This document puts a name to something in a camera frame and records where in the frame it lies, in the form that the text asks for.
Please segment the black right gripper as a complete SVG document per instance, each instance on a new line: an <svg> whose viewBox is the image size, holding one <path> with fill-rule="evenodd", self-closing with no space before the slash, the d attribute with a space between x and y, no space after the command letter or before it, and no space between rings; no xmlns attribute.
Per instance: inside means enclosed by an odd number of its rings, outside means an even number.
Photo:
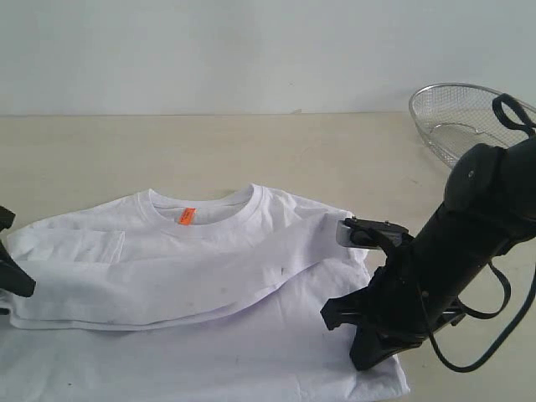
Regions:
<svg viewBox="0 0 536 402"><path fill-rule="evenodd" d="M461 318L461 254L447 248L399 247L368 286L330 298L320 314L329 331L356 326L349 357L358 371L418 348L430 333Z"/></svg>

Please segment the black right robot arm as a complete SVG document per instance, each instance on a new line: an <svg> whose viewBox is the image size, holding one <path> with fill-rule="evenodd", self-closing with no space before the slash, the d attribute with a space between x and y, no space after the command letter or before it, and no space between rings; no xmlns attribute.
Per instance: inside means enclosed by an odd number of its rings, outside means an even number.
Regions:
<svg viewBox="0 0 536 402"><path fill-rule="evenodd" d="M417 235L387 222L338 222L340 245L380 249L386 261L366 287L328 300L322 318L331 330L355 326L349 356L357 370L371 369L464 317L486 319L461 292L495 257L534 236L535 140L476 145L451 170L441 205Z"/></svg>

